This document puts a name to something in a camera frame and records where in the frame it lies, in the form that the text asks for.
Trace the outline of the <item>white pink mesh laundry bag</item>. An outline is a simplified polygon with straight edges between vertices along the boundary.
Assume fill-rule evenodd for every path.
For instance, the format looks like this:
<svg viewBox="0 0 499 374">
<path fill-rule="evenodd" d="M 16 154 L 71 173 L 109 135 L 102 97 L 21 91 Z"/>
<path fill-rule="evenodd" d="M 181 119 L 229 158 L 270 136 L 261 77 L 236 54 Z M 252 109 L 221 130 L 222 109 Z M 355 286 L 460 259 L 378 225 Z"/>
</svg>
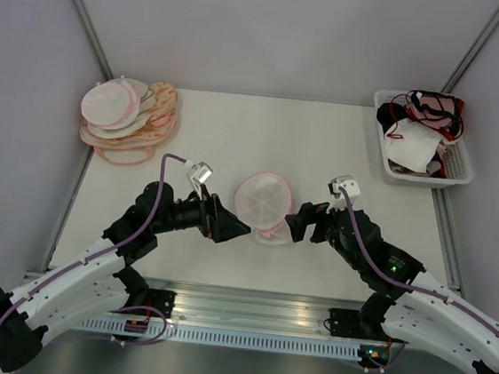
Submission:
<svg viewBox="0 0 499 374">
<path fill-rule="evenodd" d="M 293 202 L 289 183 L 272 171 L 248 177 L 234 192 L 237 217 L 251 228 L 255 240 L 263 245 L 291 243 L 285 218 L 292 211 Z"/>
</svg>

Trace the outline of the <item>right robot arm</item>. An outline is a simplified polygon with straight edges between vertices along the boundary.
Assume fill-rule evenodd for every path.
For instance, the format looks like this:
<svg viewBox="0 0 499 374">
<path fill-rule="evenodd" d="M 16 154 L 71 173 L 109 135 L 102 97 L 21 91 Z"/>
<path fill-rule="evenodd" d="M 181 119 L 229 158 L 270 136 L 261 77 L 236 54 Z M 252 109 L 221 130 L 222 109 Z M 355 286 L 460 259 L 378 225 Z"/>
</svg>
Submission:
<svg viewBox="0 0 499 374">
<path fill-rule="evenodd" d="M 465 374 L 499 374 L 499 322 L 385 241 L 364 211 L 304 203 L 285 220 L 293 242 L 313 227 L 311 242 L 328 243 L 373 291 L 357 315 L 363 336 L 409 343 Z"/>
</svg>

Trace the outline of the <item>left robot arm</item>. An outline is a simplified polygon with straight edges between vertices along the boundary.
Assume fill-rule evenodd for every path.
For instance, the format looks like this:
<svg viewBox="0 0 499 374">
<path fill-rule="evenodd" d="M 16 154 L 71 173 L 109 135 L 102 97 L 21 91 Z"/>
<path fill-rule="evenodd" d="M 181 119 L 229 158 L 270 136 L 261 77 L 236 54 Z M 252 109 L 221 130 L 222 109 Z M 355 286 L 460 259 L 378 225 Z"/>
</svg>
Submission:
<svg viewBox="0 0 499 374">
<path fill-rule="evenodd" d="M 158 246 L 159 234 L 192 228 L 214 243 L 251 232 L 206 189 L 174 199 L 169 184 L 155 181 L 76 258 L 8 292 L 0 287 L 2 372 L 21 369 L 58 335 L 89 318 L 153 312 L 146 279 L 133 264 Z"/>
</svg>

